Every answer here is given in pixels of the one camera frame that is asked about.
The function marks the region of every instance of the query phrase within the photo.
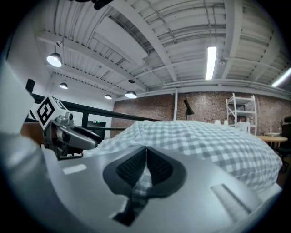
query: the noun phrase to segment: ceiling light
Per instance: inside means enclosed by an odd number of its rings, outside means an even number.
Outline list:
[[[278,86],[291,74],[291,68],[289,68],[276,82],[272,84],[272,87]]]
[[[215,60],[216,60],[216,50],[217,48],[208,47],[207,48],[207,71],[206,71],[206,80],[210,80],[213,77]]]
[[[62,82],[60,85],[59,85],[60,88],[63,88],[63,89],[68,89],[68,85],[65,83],[65,82]]]
[[[137,98],[136,93],[135,93],[134,91],[128,91],[128,92],[125,94],[125,96],[126,96],[127,98],[130,98],[130,99],[136,99],[136,98]]]
[[[61,59],[59,53],[52,53],[46,59],[47,59],[48,63],[50,63],[52,66],[55,66],[55,67],[62,66],[62,59]]]
[[[104,96],[104,98],[107,99],[107,100],[112,100],[111,95],[106,95],[106,96]]]

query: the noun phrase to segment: white wall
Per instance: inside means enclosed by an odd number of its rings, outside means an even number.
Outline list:
[[[30,20],[34,15],[35,12],[32,12],[18,25],[13,35],[8,63],[24,86],[29,78],[33,79],[35,81],[33,93],[45,96],[50,74],[34,38],[32,28],[37,30],[37,27]]]
[[[49,92],[52,96],[58,98],[61,101],[71,102],[75,104],[81,104],[84,106],[104,109],[113,111],[114,100],[107,100],[102,94],[93,94],[77,89],[74,86],[70,86],[67,90],[61,89],[57,84],[53,84]],[[97,116],[90,114],[89,121],[97,120],[106,123],[106,127],[111,127],[112,117]],[[110,136],[110,131],[105,131],[105,138]]]

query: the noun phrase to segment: ceiling beam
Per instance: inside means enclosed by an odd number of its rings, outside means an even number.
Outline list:
[[[260,60],[260,63],[271,65],[271,63],[275,60],[278,56],[281,47],[281,41],[279,40],[278,34],[274,33],[267,50],[265,51],[263,57]],[[254,71],[249,76],[249,81],[256,81],[258,80],[268,69],[266,66],[257,65]]]
[[[62,36],[59,35],[55,35],[53,33],[49,33],[49,32],[40,32],[39,34],[36,35],[36,37],[43,42],[55,45],[57,41],[62,41]],[[100,54],[94,52],[93,50],[90,50],[88,48],[86,48],[85,46],[78,44],[76,42],[73,42],[69,39],[64,38],[64,47],[77,52],[79,54],[81,54],[82,56],[86,56],[89,57],[93,60],[95,60],[96,62],[98,62],[99,64],[106,66],[109,70],[111,70],[112,72],[116,73],[117,75],[123,77],[126,80],[130,80],[133,78],[133,76],[129,73],[127,73],[124,69],[122,69],[121,67],[119,67],[118,65],[116,65],[115,63],[111,62],[110,60],[104,58],[103,56],[101,56]],[[140,89],[146,91],[146,86],[140,82],[139,80],[136,80],[135,83]]]
[[[242,26],[242,0],[225,0],[226,8],[226,47],[224,57],[235,57],[240,42]],[[225,79],[231,69],[232,60],[228,60],[222,79]]]
[[[136,10],[134,10],[130,4],[124,2],[123,0],[115,0],[110,3],[110,5],[124,15],[130,22],[132,22],[137,29],[145,36],[145,38],[150,42],[153,46],[165,66],[171,65],[172,62],[167,55],[165,48],[162,43],[155,35],[154,31],[147,24],[147,22],[138,14]],[[173,81],[177,81],[175,69],[172,66],[167,67],[167,70],[172,77]]]
[[[46,66],[51,68],[51,69],[53,69],[53,70],[55,70],[55,71],[57,71],[57,70],[65,71],[68,74],[68,76],[71,76],[71,75],[79,76],[79,77],[81,77],[81,78],[83,78],[85,80],[93,81],[98,86],[101,86],[104,89],[115,88],[115,90],[112,90],[112,92],[116,93],[116,94],[119,94],[119,95],[124,94],[124,92],[125,92],[124,90],[122,90],[120,88],[118,88],[118,90],[117,90],[117,87],[115,85],[111,84],[111,83],[108,83],[108,82],[106,82],[104,80],[101,80],[101,79],[99,79],[97,77],[94,77],[92,75],[86,74],[86,73],[84,73],[84,72],[82,72],[82,71],[80,71],[78,69],[72,68],[70,66],[62,65],[61,67],[55,67],[55,66],[52,66],[50,64],[47,64]]]
[[[50,82],[54,83],[56,85],[59,85],[61,82],[63,82],[65,79],[64,76],[62,75],[58,75],[58,74],[54,74],[51,79]],[[92,94],[92,95],[97,95],[97,96],[103,96],[104,97],[104,91],[96,88],[94,86],[88,85],[86,83],[83,83],[81,81],[75,80],[75,79],[71,79],[71,78],[66,78],[65,82],[68,85],[68,88],[74,88],[77,89],[79,91],[83,91],[87,94]]]

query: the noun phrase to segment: wooden table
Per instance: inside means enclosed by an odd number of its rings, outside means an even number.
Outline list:
[[[272,136],[257,136],[257,137],[265,142],[278,143],[278,147],[280,146],[280,142],[288,141],[287,137],[272,137]]]

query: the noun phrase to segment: white shelving unit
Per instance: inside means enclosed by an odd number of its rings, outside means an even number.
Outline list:
[[[253,102],[253,111],[246,110],[246,104]],[[244,107],[244,110],[238,110],[240,106]],[[242,98],[236,97],[234,93],[232,93],[232,98],[226,99],[226,110],[227,110],[227,121],[229,122],[229,116],[234,116],[234,124],[230,124],[229,126],[236,127],[237,125],[237,117],[238,116],[245,116],[248,117],[250,115],[254,116],[253,124],[251,127],[255,128],[255,135],[257,131],[257,113],[256,113],[256,100],[255,96],[251,98]]]

